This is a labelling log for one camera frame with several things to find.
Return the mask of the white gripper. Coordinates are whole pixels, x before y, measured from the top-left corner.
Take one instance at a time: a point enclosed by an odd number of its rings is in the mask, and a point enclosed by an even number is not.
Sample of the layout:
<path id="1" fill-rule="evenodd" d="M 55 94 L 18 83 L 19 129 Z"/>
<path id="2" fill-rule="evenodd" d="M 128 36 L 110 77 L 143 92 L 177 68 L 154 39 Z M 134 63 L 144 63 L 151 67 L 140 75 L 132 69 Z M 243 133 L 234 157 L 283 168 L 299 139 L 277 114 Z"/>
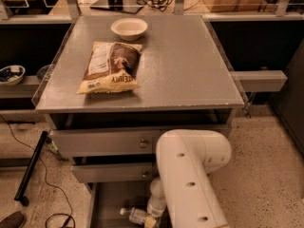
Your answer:
<path id="1" fill-rule="evenodd" d="M 150 216 L 146 218 L 144 228 L 155 228 L 155 225 L 157 223 L 156 219 L 162 216 L 165 208 L 165 199 L 159 199 L 154 196 L 151 196 L 146 206 L 146 211 Z"/>

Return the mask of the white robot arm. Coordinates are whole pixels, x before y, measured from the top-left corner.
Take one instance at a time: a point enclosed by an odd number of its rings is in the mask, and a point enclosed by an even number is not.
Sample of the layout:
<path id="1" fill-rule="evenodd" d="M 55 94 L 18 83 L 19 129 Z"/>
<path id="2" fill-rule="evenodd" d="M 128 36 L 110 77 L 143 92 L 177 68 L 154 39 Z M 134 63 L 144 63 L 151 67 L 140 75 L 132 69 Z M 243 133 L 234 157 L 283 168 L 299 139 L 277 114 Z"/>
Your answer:
<path id="1" fill-rule="evenodd" d="M 173 228 L 230 228 L 207 175 L 231 156 L 231 144 L 216 131 L 162 134 L 156 145 L 159 176 L 150 185 L 149 218 L 168 212 Z"/>

